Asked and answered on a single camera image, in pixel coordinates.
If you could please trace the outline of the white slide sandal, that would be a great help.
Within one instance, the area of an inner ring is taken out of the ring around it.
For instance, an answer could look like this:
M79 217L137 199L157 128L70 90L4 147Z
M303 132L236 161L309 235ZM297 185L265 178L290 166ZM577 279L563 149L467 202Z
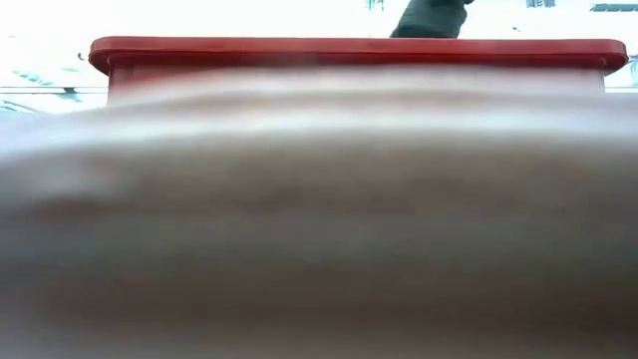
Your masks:
M0 359L638 359L638 96L240 69L0 117Z

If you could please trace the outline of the black slide sandal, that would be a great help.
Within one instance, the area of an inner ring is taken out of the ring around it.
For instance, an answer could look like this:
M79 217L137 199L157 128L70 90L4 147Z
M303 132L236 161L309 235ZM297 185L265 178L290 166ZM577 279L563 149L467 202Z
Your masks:
M475 0L410 0L391 38L456 39Z

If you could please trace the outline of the red plastic bin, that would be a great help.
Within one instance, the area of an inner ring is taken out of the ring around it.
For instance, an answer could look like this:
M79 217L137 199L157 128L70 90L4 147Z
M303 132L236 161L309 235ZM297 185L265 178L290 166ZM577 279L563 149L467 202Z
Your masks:
M582 70L596 89L629 60L612 39L126 37L95 40L89 63L109 78L108 101L150 79L238 67L470 65Z

